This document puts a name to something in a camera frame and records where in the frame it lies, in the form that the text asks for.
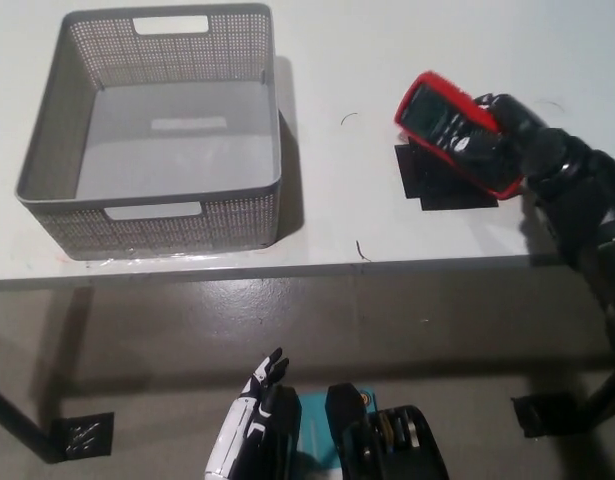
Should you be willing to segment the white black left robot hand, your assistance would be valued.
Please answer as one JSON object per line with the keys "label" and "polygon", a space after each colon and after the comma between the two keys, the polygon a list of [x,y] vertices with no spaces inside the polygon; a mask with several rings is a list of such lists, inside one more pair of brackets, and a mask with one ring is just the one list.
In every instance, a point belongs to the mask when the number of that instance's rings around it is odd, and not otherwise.
{"label": "white black left robot hand", "polygon": [[281,347],[249,376],[232,402],[207,461],[205,479],[239,479],[253,463],[271,423],[279,382],[289,359]]}

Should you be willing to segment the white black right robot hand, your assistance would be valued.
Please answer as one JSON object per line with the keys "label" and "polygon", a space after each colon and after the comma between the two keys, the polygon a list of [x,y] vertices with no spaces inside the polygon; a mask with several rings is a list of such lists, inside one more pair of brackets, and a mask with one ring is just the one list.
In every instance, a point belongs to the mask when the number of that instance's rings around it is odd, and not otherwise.
{"label": "white black right robot hand", "polygon": [[487,128],[455,116],[442,146],[470,182],[499,198],[514,196],[526,177],[543,178],[567,164],[565,134],[510,94],[483,94],[475,111],[493,120]]}

